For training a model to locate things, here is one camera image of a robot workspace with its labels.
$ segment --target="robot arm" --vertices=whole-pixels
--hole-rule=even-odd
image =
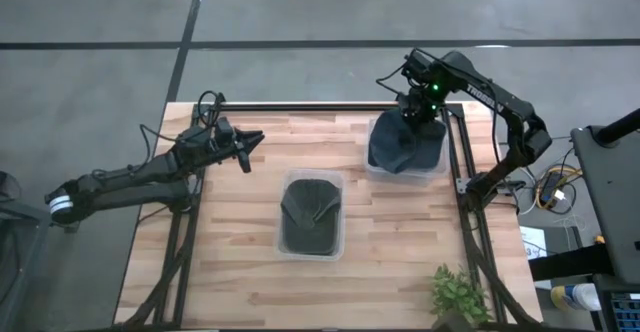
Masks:
[[[173,147],[150,161],[115,171],[100,171],[63,183],[45,196],[56,223],[81,221],[96,211],[160,202],[173,212],[191,205],[188,177],[213,163],[238,158],[243,172],[251,172],[249,154],[264,139],[262,131],[243,132],[225,117],[214,125],[214,137],[192,126]]]
[[[441,59],[425,58],[414,49],[405,57],[402,75],[412,88],[398,103],[409,125],[435,119],[449,92],[465,91],[507,123],[509,151],[491,171],[479,173],[467,184],[465,203],[470,210],[485,207],[496,195],[496,185],[519,167],[535,162],[551,145],[547,128],[533,106],[481,75],[462,53],[451,51]]]

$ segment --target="table leg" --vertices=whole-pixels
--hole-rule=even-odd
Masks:
[[[529,260],[534,281],[584,274],[613,274],[606,245],[597,244]]]

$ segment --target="green leaves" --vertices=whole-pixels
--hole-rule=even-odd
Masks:
[[[438,316],[454,310],[462,314],[471,324],[489,321],[489,310],[483,304],[488,298],[481,287],[471,283],[469,275],[460,268],[458,273],[449,270],[446,264],[438,267],[433,277],[432,314]]]

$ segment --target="black cable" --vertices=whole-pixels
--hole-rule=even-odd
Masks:
[[[527,172],[529,172],[529,175],[531,176],[531,178],[533,178],[534,182],[536,180],[536,175],[531,171],[531,168],[529,168],[529,166],[525,166],[524,169],[527,170]]]
[[[189,194],[189,197],[190,197],[190,198],[195,197],[195,195],[196,195],[196,191],[198,190],[198,186],[199,186],[200,184],[202,184],[202,180],[201,180],[201,179],[198,179],[198,180],[196,181],[196,184],[193,186],[193,190],[191,190],[191,193]],[[147,218],[153,217],[153,216],[157,215],[158,213],[160,213],[160,212],[162,212],[162,211],[166,210],[167,208],[169,208],[169,206],[164,206],[164,207],[159,208],[159,209],[157,209],[157,210],[155,210],[155,211],[153,211],[153,212],[149,213],[148,215],[146,215],[146,216],[144,216],[144,217],[140,218],[140,219],[138,220],[138,225],[140,225],[140,223],[142,223],[142,221],[146,220]]]
[[[465,231],[468,231],[468,232],[473,232],[473,231],[478,230],[478,228],[480,228],[480,225],[475,226],[475,227],[473,227],[473,228],[470,228],[470,229],[468,229],[468,230],[466,230],[466,229],[464,229],[464,228],[462,228],[462,229],[463,229],[463,230],[465,230]]]
[[[564,155],[564,158],[562,159],[562,166],[560,167],[560,174],[562,175],[562,172],[564,171],[564,164],[565,162],[567,162],[567,157],[569,157],[569,153],[571,153],[571,151],[573,151],[573,147],[571,147],[567,153]]]
[[[164,206],[164,207],[159,208],[158,210],[156,210],[156,211],[154,211],[154,212],[151,212],[151,213],[149,213],[148,215],[146,215],[146,216],[144,216],[144,217],[140,218],[140,219],[138,220],[138,225],[140,225],[140,223],[142,223],[142,221],[146,220],[147,218],[153,217],[153,216],[157,215],[158,213],[160,213],[160,212],[162,212],[162,211],[166,210],[167,208],[169,208],[169,206]]]
[[[555,213],[555,214],[560,215],[560,216],[566,215],[567,213],[571,212],[571,210],[573,209],[573,206],[576,204],[576,199],[578,197],[578,191],[576,190],[576,188],[572,184],[567,185],[567,187],[571,187],[571,189],[573,189],[573,196],[571,197],[571,204],[569,205],[569,207],[567,207],[567,209],[565,211],[556,211],[552,207],[548,208],[547,211],[549,211],[551,213]]]
[[[391,77],[395,76],[395,74],[396,74],[396,73],[398,73],[398,72],[399,72],[403,67],[404,67],[404,63],[403,63],[400,67],[398,67],[395,71],[391,72],[391,74],[390,74],[390,75],[388,75],[388,76],[386,76],[386,77],[382,77],[382,78],[378,78],[378,79],[376,79],[376,83],[377,83],[378,85],[380,85],[380,86],[382,86],[382,87],[384,87],[384,88],[388,89],[389,91],[391,91],[391,92],[393,92],[393,93],[397,94],[397,95],[401,95],[401,94],[402,94],[402,92],[397,91],[397,90],[395,90],[395,89],[393,89],[393,88],[391,88],[391,87],[387,86],[386,84],[384,84],[384,83],[382,83],[382,82],[384,82],[384,81],[388,80],[389,78],[391,78]]]
[[[503,205],[503,206],[518,207],[517,204],[509,203],[509,202],[489,202],[489,204],[499,204],[499,205]]]
[[[8,173],[7,173],[7,175],[11,176],[11,178],[15,180],[15,185],[18,187],[18,195],[14,196],[14,197],[11,197],[7,193],[2,193],[2,196],[6,197],[6,198],[0,200],[0,203],[8,203],[8,202],[19,200],[20,198],[22,198],[22,186],[20,186],[20,183],[18,183],[18,180],[15,179],[15,177],[13,177],[12,175],[10,175]]]
[[[18,276],[20,275],[20,269],[22,268],[20,266],[20,251],[18,251],[18,235],[16,234],[16,231],[15,231],[14,228],[11,228],[11,227],[9,227],[9,228],[10,228],[9,231],[11,233],[11,238],[13,240],[13,251],[14,251],[14,256],[15,256],[16,273],[13,275],[13,279],[9,283],[9,286],[7,287],[7,289],[2,294],[2,298],[0,298],[0,306],[2,306],[4,304],[4,301],[9,296],[9,293],[13,289],[13,286],[16,284],[16,281],[18,280]]]
[[[213,103],[213,107],[209,110],[209,112],[214,113],[213,118],[211,119],[211,123],[208,123],[205,119],[204,119],[204,115],[202,114],[202,101],[204,100],[204,97],[207,95],[213,95],[215,96],[215,100]],[[215,123],[218,119],[218,116],[220,115],[220,106],[222,104],[222,94],[218,93],[218,92],[213,92],[213,91],[205,91],[203,92],[200,97],[198,98],[198,103],[196,108],[198,109],[198,119],[205,125],[205,128],[203,128],[200,132],[189,136],[189,137],[185,137],[185,138],[170,138],[167,136],[164,136],[154,130],[152,130],[151,128],[147,127],[144,124],[140,124],[139,128],[140,128],[140,133],[142,133],[142,138],[144,139],[144,143],[145,143],[145,149],[146,149],[146,157],[144,159],[144,161],[135,169],[133,168],[132,165],[127,166],[127,169],[129,170],[128,172],[125,173],[121,173],[121,174],[116,174],[113,176],[109,176],[108,178],[105,177],[105,174],[107,173],[107,171],[103,170],[103,169],[95,169],[91,172],[91,175],[97,179],[97,180],[102,180],[102,181],[106,181],[106,180],[110,180],[110,179],[115,179],[115,178],[120,178],[120,177],[124,177],[130,174],[135,174],[138,171],[140,171],[140,169],[142,169],[144,166],[146,166],[149,161],[151,160],[151,143],[149,142],[149,138],[147,136],[146,132],[151,133],[152,135],[156,136],[157,138],[161,138],[163,140],[166,141],[170,141],[170,142],[178,142],[178,141],[189,141],[192,138],[195,138],[203,133],[209,132],[211,131],[211,129],[213,127],[215,127]]]
[[[537,249],[539,249],[539,250],[541,250],[541,251],[545,251],[545,252],[550,253],[550,254],[558,254],[558,252],[549,251],[548,249],[544,249],[544,248],[542,248],[542,247],[538,246],[538,245],[537,245],[537,244],[535,244],[535,243],[531,243],[531,242],[529,242],[529,241],[522,241],[522,242],[524,242],[524,243],[526,243],[526,244],[528,244],[528,245],[531,245],[531,246],[533,246],[533,247],[535,247],[535,248],[537,248]]]
[[[580,178],[582,178],[582,175],[579,175],[579,176],[575,177],[574,179],[572,179],[570,181],[567,181],[567,182],[564,182],[564,183],[558,185],[558,188],[564,187],[564,186],[567,186],[567,185],[571,185],[573,182],[579,180]]]

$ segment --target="yellow wire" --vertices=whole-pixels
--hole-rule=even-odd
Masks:
[[[563,173],[566,172],[570,172],[568,175],[562,177],[558,183],[556,184],[556,186],[561,186],[563,183],[565,183],[569,177],[571,176],[575,176],[575,175],[582,175],[582,169],[575,169],[573,167],[568,167],[568,166],[564,166],[564,167],[553,167],[548,169],[544,176],[542,176],[542,178],[544,179],[545,177],[547,177],[551,172],[560,172],[562,171]],[[549,199],[544,206],[540,203],[540,191],[542,190],[542,187],[540,185],[538,185],[538,187],[536,188],[536,195],[535,195],[535,201],[536,201],[536,206],[538,206],[538,208],[542,208],[542,209],[549,209],[549,207],[551,207],[551,201],[553,201],[553,198]],[[556,191],[558,190],[557,187],[554,187],[553,191],[551,192],[551,195],[553,196]]]

